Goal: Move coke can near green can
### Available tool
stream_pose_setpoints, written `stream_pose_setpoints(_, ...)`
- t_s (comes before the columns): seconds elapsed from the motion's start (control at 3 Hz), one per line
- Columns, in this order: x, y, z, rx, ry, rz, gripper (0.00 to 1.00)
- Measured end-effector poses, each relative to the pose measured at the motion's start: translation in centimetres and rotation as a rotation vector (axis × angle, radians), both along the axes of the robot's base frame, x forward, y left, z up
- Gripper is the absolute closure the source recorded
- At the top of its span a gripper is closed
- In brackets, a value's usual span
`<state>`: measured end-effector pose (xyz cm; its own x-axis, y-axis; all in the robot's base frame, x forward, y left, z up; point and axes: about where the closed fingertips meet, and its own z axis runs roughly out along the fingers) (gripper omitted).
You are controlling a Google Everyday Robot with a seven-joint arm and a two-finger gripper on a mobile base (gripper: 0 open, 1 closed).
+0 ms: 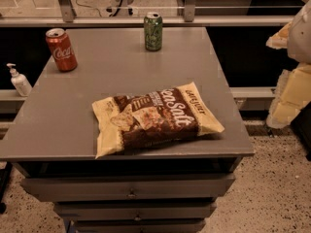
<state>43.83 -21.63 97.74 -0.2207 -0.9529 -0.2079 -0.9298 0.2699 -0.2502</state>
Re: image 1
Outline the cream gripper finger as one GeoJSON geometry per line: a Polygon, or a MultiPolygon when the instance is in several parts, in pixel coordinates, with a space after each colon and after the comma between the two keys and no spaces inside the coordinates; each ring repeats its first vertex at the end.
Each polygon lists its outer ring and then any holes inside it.
{"type": "Polygon", "coordinates": [[[292,71],[284,70],[276,91],[277,108],[301,110],[311,101],[311,65],[299,63],[292,71]]]}
{"type": "Polygon", "coordinates": [[[266,124],[270,128],[281,129],[290,125],[299,113],[300,110],[294,106],[274,99],[269,108],[266,124]]]}

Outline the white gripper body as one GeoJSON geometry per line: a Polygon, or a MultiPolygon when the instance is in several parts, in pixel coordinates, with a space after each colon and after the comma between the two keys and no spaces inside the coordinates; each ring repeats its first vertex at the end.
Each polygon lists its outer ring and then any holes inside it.
{"type": "Polygon", "coordinates": [[[276,50],[286,49],[291,26],[292,24],[290,22],[283,26],[278,32],[268,38],[266,45],[276,50]]]}

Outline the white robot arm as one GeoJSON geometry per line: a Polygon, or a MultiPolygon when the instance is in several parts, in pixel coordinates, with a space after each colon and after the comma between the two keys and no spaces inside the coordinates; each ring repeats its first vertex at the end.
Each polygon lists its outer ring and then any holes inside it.
{"type": "Polygon", "coordinates": [[[290,125],[311,102],[311,1],[291,22],[269,37],[266,45],[276,50],[286,49],[288,57],[298,62],[292,71],[282,71],[269,108],[266,124],[281,129],[290,125]]]}

